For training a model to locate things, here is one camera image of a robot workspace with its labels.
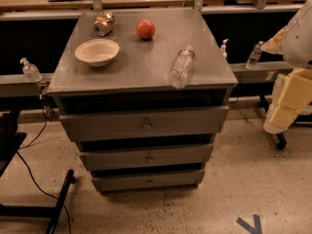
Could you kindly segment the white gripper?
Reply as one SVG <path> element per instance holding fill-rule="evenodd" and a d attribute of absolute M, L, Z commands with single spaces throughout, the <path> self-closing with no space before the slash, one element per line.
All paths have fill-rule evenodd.
<path fill-rule="evenodd" d="M 312 70 L 295 68 L 290 74 L 279 74 L 272 92 L 272 103 L 266 113 L 263 129 L 285 131 L 312 102 Z"/>

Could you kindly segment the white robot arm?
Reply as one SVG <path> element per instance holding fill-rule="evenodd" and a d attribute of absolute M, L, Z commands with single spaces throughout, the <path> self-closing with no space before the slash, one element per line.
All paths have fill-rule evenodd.
<path fill-rule="evenodd" d="M 312 0 L 307 0 L 288 24 L 264 46 L 293 66 L 275 81 L 272 102 L 263 129 L 269 134 L 285 131 L 312 102 Z"/>

